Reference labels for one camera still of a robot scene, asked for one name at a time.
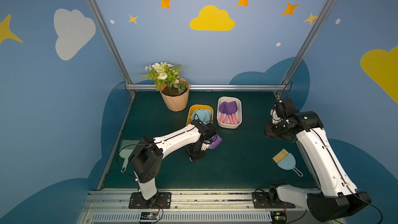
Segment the purple square shovel sideways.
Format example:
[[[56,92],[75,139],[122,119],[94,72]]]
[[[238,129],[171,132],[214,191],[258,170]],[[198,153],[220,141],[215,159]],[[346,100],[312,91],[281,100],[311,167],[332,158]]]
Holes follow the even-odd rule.
[[[215,149],[222,142],[222,138],[216,134],[209,141],[211,142],[211,144],[208,148]]]

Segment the light blue shovel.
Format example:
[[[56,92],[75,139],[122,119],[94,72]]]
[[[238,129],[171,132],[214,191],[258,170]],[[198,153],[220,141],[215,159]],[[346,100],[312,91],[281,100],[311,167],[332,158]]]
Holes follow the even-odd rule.
[[[200,120],[204,124],[208,124],[212,120],[212,111],[209,109],[198,109],[193,112],[190,117],[191,120]]]

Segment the yellow plastic storage box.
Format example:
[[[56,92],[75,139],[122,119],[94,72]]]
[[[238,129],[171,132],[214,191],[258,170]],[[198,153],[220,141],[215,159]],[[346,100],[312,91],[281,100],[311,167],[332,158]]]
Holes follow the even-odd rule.
[[[193,120],[200,120],[204,124],[212,123],[214,119],[214,110],[208,105],[195,104],[190,107],[187,123],[189,125]]]

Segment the purple pointed shovel pink handle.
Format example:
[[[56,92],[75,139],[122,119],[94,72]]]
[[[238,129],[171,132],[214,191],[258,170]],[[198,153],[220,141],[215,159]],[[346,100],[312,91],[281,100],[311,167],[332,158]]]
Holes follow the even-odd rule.
[[[228,114],[227,114],[227,110],[226,110],[226,102],[225,102],[225,101],[222,102],[222,103],[219,105],[219,107],[218,107],[218,112],[220,113],[219,121],[220,121],[221,123],[223,123],[223,122],[222,122],[222,121],[223,121],[223,114],[228,115]]]

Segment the purple square shovel pink handle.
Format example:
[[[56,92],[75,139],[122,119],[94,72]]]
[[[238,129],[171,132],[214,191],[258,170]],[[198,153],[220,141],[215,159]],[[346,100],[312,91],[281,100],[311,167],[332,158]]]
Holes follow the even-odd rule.
[[[235,101],[226,103],[226,110],[229,116],[230,124],[233,124],[231,115],[234,115],[237,112],[237,104]]]

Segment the white plastic storage box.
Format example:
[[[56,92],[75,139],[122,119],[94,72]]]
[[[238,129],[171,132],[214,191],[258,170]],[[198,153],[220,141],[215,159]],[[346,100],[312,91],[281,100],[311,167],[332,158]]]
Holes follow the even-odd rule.
[[[241,101],[235,97],[220,97],[217,105],[217,122],[222,128],[237,129],[243,122]]]

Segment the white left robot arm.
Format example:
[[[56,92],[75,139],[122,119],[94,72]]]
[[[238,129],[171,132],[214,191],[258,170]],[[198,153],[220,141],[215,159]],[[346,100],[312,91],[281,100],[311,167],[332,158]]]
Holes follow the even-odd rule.
[[[128,158],[138,182],[140,197],[145,203],[153,203],[158,190],[155,177],[163,159],[172,152],[184,148],[192,162],[200,160],[206,150],[215,149],[222,142],[214,124],[193,120],[184,128],[171,134],[152,138],[145,135]]]

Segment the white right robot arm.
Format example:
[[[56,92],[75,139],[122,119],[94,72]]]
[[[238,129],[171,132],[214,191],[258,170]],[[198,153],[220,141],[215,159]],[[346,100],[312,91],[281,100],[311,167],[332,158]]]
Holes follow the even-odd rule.
[[[286,202],[307,209],[319,222],[352,216],[371,205],[368,193],[359,191],[344,171],[315,112],[300,112],[292,99],[279,99],[271,110],[272,121],[264,134],[298,143],[313,168],[318,190],[287,184],[270,187],[272,204]]]

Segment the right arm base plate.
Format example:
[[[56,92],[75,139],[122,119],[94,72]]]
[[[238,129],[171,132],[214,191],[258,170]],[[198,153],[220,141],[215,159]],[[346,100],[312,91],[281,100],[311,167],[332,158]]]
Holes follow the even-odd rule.
[[[255,191],[251,195],[254,208],[296,208],[294,204],[280,200],[275,191]]]

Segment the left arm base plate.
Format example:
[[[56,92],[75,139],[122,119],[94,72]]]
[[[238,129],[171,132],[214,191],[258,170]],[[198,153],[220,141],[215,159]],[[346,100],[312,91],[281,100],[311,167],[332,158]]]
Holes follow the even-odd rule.
[[[129,209],[170,209],[172,194],[170,192],[158,192],[149,200],[145,200],[141,192],[134,192],[130,196]]]

